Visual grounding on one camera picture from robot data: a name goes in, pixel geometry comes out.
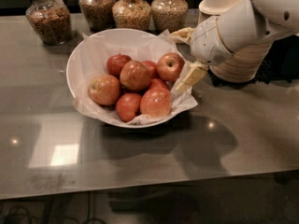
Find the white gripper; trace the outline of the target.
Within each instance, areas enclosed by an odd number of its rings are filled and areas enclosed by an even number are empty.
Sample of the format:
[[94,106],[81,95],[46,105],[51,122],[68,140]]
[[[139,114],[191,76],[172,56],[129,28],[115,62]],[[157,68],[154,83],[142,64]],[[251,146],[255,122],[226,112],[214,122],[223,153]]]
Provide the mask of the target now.
[[217,19],[216,16],[211,16],[199,23],[195,29],[186,27],[170,34],[169,38],[173,42],[190,45],[193,57],[199,61],[187,61],[184,64],[174,84],[175,92],[183,93],[204,78],[208,71],[207,65],[219,65],[233,57],[233,53],[221,40]]

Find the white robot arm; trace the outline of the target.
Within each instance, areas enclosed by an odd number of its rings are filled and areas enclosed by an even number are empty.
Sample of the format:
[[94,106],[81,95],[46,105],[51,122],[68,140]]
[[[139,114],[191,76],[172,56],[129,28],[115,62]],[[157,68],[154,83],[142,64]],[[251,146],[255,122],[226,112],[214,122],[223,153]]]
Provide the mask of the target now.
[[195,28],[178,30],[170,38],[191,48],[195,63],[187,66],[173,90],[182,93],[218,65],[249,45],[273,42],[299,32],[299,0],[243,0],[211,16]]

